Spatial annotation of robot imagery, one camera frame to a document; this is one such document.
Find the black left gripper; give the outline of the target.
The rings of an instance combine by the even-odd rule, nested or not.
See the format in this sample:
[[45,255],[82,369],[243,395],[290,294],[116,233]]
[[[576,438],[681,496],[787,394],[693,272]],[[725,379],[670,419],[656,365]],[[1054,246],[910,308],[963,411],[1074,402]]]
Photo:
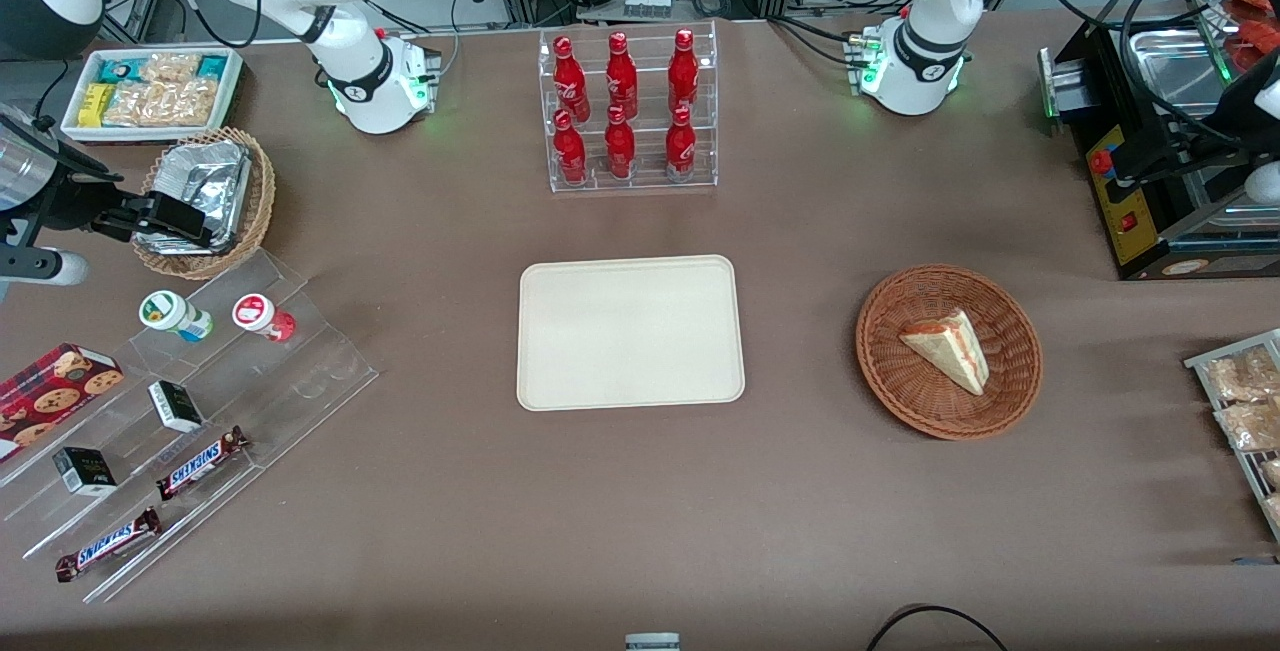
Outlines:
[[1138,130],[1117,146],[1119,185],[1148,185],[1206,168],[1247,165],[1268,159],[1268,72],[1247,72],[1222,92],[1204,118],[1174,110],[1144,113]]

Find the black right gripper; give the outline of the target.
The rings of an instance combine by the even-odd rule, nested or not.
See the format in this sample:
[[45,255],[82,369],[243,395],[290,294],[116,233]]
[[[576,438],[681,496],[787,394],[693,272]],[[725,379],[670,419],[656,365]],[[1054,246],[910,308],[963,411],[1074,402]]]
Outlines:
[[[38,203],[41,226],[132,237],[134,246],[151,255],[212,255],[212,231],[200,208],[159,191],[132,194],[116,187],[119,180],[93,159],[60,153]],[[138,231],[143,224],[154,233]]]

